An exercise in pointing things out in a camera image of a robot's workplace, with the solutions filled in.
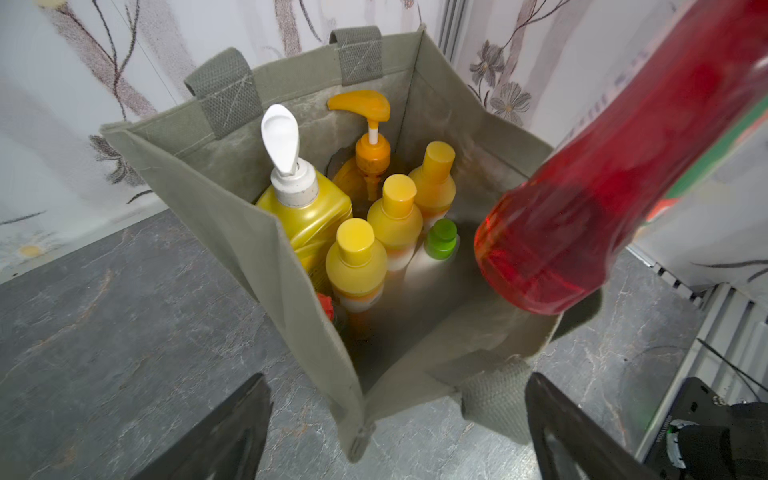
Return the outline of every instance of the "plastic bottle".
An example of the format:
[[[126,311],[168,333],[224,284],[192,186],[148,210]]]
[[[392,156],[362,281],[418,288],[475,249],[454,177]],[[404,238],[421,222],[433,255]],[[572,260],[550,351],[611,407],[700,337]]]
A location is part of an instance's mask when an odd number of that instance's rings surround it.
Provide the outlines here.
[[[275,168],[256,206],[274,214],[320,293],[330,294],[326,255],[336,229],[352,217],[352,203],[336,185],[299,158],[299,125],[287,108],[272,105],[261,120],[261,136]]]
[[[437,220],[406,267],[405,288],[421,290],[444,275],[456,257],[458,244],[456,224],[447,218]]]
[[[596,290],[664,192],[768,90],[768,2],[681,10],[479,227],[480,268],[516,306],[554,314]]]
[[[365,211],[379,198],[381,176],[389,167],[392,148],[379,133],[379,122],[389,120],[389,102],[377,91],[360,90],[331,97],[328,108],[351,111],[368,119],[368,133],[355,144],[355,156],[332,179],[352,199],[355,211],[360,207]]]
[[[416,184],[414,202],[422,212],[424,231],[448,213],[456,196],[456,183],[451,167],[456,158],[453,147],[444,141],[433,141],[424,152],[424,163],[408,176]]]
[[[388,270],[398,272],[413,257],[422,231],[422,214],[413,204],[416,185],[405,175],[389,176],[384,180],[382,193],[382,198],[368,210],[368,223],[386,248]]]
[[[372,307],[384,290],[386,251],[362,218],[351,218],[336,231],[328,250],[326,270],[333,292],[350,313]]]

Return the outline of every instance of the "white pump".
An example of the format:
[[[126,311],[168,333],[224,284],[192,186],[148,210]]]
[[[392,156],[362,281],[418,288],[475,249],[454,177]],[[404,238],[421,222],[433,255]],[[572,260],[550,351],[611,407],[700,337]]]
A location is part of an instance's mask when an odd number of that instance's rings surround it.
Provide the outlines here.
[[[311,204],[320,192],[317,173],[299,158],[299,124],[281,104],[269,107],[261,119],[261,137],[275,168],[270,179],[277,200],[286,207]]]

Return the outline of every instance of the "olive green bag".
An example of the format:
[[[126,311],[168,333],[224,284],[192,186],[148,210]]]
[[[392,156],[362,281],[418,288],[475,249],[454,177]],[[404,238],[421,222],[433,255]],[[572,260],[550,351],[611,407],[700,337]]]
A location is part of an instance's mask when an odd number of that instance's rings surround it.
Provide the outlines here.
[[[187,79],[194,99],[153,118],[103,126],[102,134],[261,303],[325,396],[350,461],[375,421],[442,396],[468,420],[528,441],[526,359],[550,341],[562,316],[519,310],[479,274],[472,237],[503,192],[525,181],[551,148],[489,114],[423,28],[382,37],[376,27],[333,32],[331,44],[250,70],[229,49]],[[380,131],[392,145],[390,173],[421,164],[427,143],[456,150],[457,197],[449,217],[463,237],[448,286],[418,307],[382,308],[390,335],[372,339],[356,364],[326,318],[280,222],[252,203],[270,185],[262,113],[284,104],[299,123],[300,156],[326,172],[331,157],[367,131],[359,115],[329,111],[328,98],[376,90],[392,106]],[[592,296],[566,314],[594,314]]]

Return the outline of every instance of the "bag strap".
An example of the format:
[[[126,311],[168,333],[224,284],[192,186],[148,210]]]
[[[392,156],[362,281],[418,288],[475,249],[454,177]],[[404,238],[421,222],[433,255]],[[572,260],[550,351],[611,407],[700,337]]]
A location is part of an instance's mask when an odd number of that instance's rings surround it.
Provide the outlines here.
[[[358,84],[381,78],[382,32],[379,27],[338,28],[329,43],[336,44],[341,66],[341,85]]]
[[[525,385],[531,373],[519,357],[505,359],[482,349],[429,371],[435,380],[456,388],[464,420],[521,444],[531,441],[525,411]]]
[[[253,72],[235,48],[206,61],[184,79],[184,84],[203,108],[217,140],[264,112]]]

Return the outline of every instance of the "bottle neck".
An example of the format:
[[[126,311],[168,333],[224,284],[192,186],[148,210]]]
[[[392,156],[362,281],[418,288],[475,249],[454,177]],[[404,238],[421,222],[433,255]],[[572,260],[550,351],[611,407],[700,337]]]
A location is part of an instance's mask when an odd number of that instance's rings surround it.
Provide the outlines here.
[[[296,160],[293,173],[283,175],[275,168],[270,179],[275,189],[275,197],[289,208],[306,207],[320,194],[315,167],[301,158]]]
[[[432,162],[424,162],[422,166],[422,173],[424,178],[434,184],[441,184],[448,180],[448,176],[451,174],[451,166],[446,169],[445,166],[434,164]]]
[[[382,210],[387,217],[399,219],[406,218],[413,211],[413,199],[395,200],[386,195],[382,198]]]
[[[373,145],[368,135],[363,135],[355,144],[355,164],[366,175],[381,175],[389,167],[392,148],[384,135]]]
[[[339,248],[339,257],[341,257],[341,261],[343,261],[348,266],[365,266],[369,261],[371,261],[372,256],[373,253],[370,247],[358,251],[344,250],[343,248]]]

